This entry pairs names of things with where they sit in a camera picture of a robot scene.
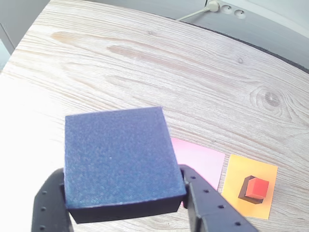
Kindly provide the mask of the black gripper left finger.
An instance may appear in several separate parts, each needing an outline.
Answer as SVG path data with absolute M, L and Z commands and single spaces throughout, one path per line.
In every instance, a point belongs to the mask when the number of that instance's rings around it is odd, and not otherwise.
M 63 169 L 55 170 L 34 198 L 31 230 L 33 232 L 72 232 L 65 205 Z

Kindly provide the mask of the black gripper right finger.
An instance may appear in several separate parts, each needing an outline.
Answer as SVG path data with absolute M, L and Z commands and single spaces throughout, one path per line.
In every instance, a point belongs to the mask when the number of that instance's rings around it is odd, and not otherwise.
M 183 206 L 192 232 L 258 231 L 194 169 L 183 164 L 179 168 L 186 188 Z

